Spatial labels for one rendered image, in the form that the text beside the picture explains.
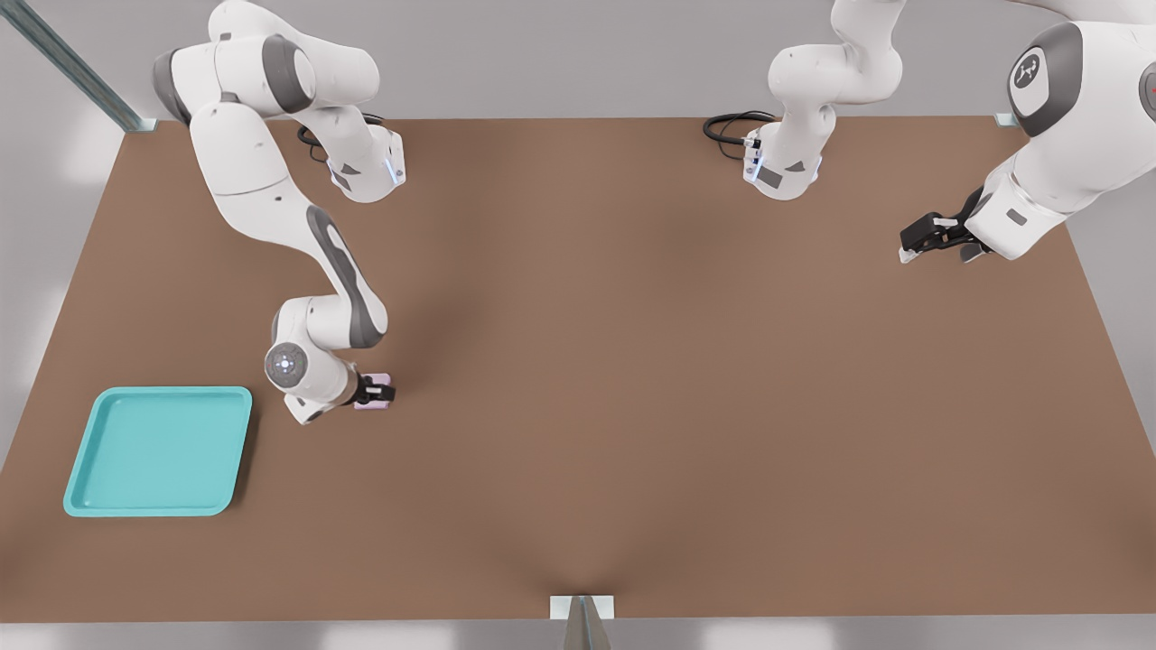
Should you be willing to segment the pale blue-green tray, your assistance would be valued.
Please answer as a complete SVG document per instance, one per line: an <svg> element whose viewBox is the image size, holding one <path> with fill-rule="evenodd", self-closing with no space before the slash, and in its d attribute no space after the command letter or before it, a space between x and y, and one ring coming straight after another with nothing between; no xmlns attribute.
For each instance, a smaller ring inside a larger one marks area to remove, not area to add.
<svg viewBox="0 0 1156 650"><path fill-rule="evenodd" d="M242 386L108 387L92 402L62 510L77 518L223 514L252 407Z"/></svg>

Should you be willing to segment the small pale lilac phone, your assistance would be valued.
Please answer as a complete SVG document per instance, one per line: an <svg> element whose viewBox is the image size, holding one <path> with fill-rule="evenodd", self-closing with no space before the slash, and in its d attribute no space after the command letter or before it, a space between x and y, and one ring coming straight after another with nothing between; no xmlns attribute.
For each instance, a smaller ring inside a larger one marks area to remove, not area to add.
<svg viewBox="0 0 1156 650"><path fill-rule="evenodd" d="M364 384L360 396L364 396L365 399L351 402L355 409L387 409L397 398L397 389L392 386L390 374L365 374L360 378Z"/></svg>

